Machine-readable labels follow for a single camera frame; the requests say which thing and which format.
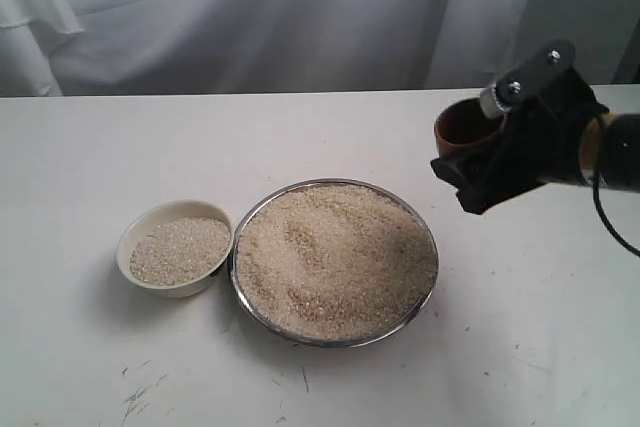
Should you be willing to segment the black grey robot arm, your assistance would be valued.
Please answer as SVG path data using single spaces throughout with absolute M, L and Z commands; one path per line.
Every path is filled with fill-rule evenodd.
M 498 118 L 465 99 L 434 126 L 432 170 L 464 211 L 481 215 L 548 183 L 638 191 L 638 115 L 611 112 L 574 69 L 544 83 L 499 80 L 489 98 Z

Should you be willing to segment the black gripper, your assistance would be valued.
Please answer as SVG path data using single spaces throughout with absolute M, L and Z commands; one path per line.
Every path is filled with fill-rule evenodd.
M 435 176 L 457 189 L 467 213 L 482 215 L 547 182 L 585 185 L 579 154 L 583 134 L 592 124 L 602 129 L 609 113 L 574 69 L 520 93 L 507 106 L 497 149 L 457 152 L 430 162 Z

